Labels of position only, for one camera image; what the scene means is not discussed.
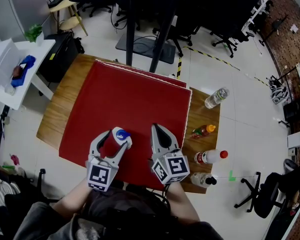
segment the plastic bottle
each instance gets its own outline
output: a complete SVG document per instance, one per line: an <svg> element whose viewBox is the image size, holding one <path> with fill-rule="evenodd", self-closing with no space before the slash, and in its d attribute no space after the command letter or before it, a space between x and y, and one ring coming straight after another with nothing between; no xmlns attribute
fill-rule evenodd
<svg viewBox="0 0 300 240"><path fill-rule="evenodd" d="M216 185L217 180L210 174L204 172L195 172L191 175L192 184L202 187L208 188L211 185Z"/></svg>
<svg viewBox="0 0 300 240"><path fill-rule="evenodd" d="M213 164L228 157L228 152L226 150L220 151L217 149L208 150L205 152L198 152L194 156L194 161L197 164Z"/></svg>
<svg viewBox="0 0 300 240"><path fill-rule="evenodd" d="M216 105L220 104L223 100L226 99L230 94L229 90L226 87L222 87L214 94L210 95L205 99L204 104L208 109L214 108Z"/></svg>
<svg viewBox="0 0 300 240"><path fill-rule="evenodd" d="M199 139L201 137L208 136L210 133L212 133L215 130L216 126L213 124L205 124L200 126L199 128L196 128L192 131L192 137L194 139Z"/></svg>

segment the forearm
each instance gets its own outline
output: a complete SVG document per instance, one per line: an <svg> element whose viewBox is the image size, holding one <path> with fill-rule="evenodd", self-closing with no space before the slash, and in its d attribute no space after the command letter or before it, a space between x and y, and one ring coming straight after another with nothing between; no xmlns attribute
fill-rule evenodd
<svg viewBox="0 0 300 240"><path fill-rule="evenodd" d="M171 206L171 214L177 216L180 222L191 224L200 221L195 208L179 182L170 184L166 198Z"/></svg>
<svg viewBox="0 0 300 240"><path fill-rule="evenodd" d="M87 180L84 179L52 208L66 220L70 220L85 205L91 190L88 187Z"/></svg>

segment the yellow black tape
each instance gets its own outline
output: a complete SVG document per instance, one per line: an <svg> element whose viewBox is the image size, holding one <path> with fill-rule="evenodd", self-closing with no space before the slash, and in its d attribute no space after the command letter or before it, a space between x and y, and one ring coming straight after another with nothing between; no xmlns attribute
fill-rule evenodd
<svg viewBox="0 0 300 240"><path fill-rule="evenodd" d="M176 73L176 79L179 79L179 78L180 78L180 74L181 74L181 64L182 64L181 57L179 57L178 72Z"/></svg>
<svg viewBox="0 0 300 240"><path fill-rule="evenodd" d="M209 55L209 54L207 54L207 53L204 53L204 52L199 51L199 50L196 50L196 49L192 49L192 48L190 48L190 47L188 47L188 46L184 46L183 48L187 48L187 49L189 49L190 51L193 51L193 52L196 52L196 53L199 53L199 54L202 54L202 55L206 55L206 56L208 56L209 58L216 59L217 61L223 62L223 63L225 63L225 64L227 64L227 65L233 67L234 69L236 69L236 70L238 70L238 71L241 71L239 68L237 68L237 67L231 65L229 62L226 62L226 61L223 60L223 59L220 59L220 58L217 58L217 57L213 57L213 56L211 56L211 55ZM180 78L180 74L181 74L181 63L182 63L181 57L179 57L178 72L177 72L177 74L176 74L176 78L177 78L177 79ZM262 80L260 80L260 79L258 79L258 78L256 78L256 77L254 77L254 78L255 78L256 80L258 80L259 82L261 82L261 83L263 83L264 85L266 85L266 86L269 87L269 85L266 84L264 81L262 81Z"/></svg>

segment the orange cap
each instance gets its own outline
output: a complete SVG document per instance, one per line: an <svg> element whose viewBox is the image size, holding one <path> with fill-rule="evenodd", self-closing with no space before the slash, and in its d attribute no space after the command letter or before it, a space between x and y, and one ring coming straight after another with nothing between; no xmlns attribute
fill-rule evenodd
<svg viewBox="0 0 300 240"><path fill-rule="evenodd" d="M212 133L215 130L215 128L216 128L215 125L209 124L209 125L206 126L206 131L208 133Z"/></svg>
<svg viewBox="0 0 300 240"><path fill-rule="evenodd" d="M220 152L220 157L223 158L223 159L227 158L228 157L228 151L225 151L225 150L221 151Z"/></svg>

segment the brick wall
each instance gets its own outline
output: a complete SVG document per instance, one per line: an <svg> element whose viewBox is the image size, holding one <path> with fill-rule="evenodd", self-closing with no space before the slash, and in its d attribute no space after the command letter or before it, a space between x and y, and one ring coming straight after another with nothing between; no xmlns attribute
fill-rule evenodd
<svg viewBox="0 0 300 240"><path fill-rule="evenodd" d="M300 7L294 0L272 0L274 7L270 9L272 18L267 18L261 34L265 37L271 31L271 23L276 19L282 19L285 14L288 18L279 28L279 36L273 33L268 39L267 44L274 56L277 70L281 72L285 65L287 69L292 69L297 63L300 63ZM291 26L295 24L298 31L293 34L290 31ZM293 92L292 97L297 99L300 97L300 79L296 72L289 75L289 86Z"/></svg>
<svg viewBox="0 0 300 240"><path fill-rule="evenodd" d="M272 29L271 23L275 19L282 19L285 14L288 14L288 18L279 28L279 36L277 33L273 33L266 41L273 54L278 72L280 73L285 65L287 65L287 69L284 72L287 72L297 63L300 63L300 7L294 0L272 1L274 5L270 9L272 18L267 18L261 34L265 37ZM298 27L298 31L295 34L290 31L293 24ZM289 74L288 84L292 91L292 98L298 99L300 97L300 78L297 72L293 71ZM296 132L300 131L300 121L295 123L294 128ZM287 240L300 240L300 215L291 229Z"/></svg>

